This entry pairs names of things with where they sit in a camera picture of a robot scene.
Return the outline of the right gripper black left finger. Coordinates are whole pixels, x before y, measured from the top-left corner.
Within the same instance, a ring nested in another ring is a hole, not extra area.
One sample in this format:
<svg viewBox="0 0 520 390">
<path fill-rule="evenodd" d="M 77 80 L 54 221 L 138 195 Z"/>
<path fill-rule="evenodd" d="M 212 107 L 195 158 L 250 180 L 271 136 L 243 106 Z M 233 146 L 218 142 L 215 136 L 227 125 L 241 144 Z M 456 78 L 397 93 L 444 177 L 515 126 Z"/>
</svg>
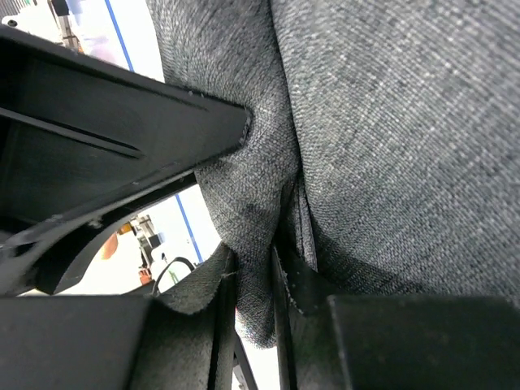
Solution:
<svg viewBox="0 0 520 390">
<path fill-rule="evenodd" d="M 229 389 L 235 256 L 225 245 L 160 297 L 1 301 L 4 389 Z"/>
</svg>

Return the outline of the grey cloth napkin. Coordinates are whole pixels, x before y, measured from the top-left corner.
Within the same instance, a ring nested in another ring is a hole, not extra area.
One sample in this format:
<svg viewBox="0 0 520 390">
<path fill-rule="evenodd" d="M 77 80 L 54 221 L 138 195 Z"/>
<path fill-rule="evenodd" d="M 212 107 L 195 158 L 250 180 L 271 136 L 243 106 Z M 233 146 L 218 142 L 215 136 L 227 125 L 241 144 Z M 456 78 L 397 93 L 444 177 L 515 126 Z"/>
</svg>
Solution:
<svg viewBox="0 0 520 390">
<path fill-rule="evenodd" d="M 275 343 L 275 232 L 353 294 L 519 300 L 516 1 L 151 1 L 165 81 L 252 111 L 196 173 Z"/>
</svg>

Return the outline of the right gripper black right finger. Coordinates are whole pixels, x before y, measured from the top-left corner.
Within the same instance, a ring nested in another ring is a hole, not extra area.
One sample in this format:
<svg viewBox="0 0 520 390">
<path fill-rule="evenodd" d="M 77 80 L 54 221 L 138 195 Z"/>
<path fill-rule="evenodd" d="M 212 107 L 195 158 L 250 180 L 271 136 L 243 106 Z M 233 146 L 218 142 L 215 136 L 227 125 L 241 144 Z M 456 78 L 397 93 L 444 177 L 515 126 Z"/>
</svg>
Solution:
<svg viewBox="0 0 520 390">
<path fill-rule="evenodd" d="M 516 389 L 519 312 L 490 297 L 354 296 L 273 249 L 283 389 Z"/>
</svg>

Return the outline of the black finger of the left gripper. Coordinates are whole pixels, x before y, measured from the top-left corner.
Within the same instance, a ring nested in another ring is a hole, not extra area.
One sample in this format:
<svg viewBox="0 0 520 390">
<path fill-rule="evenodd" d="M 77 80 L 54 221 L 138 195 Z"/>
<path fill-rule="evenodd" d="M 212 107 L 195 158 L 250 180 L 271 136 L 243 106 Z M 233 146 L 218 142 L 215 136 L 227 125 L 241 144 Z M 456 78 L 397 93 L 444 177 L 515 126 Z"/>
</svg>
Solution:
<svg viewBox="0 0 520 390">
<path fill-rule="evenodd" d="M 1 293 L 56 293 L 125 219 L 239 149 L 246 108 L 1 28 Z"/>
</svg>

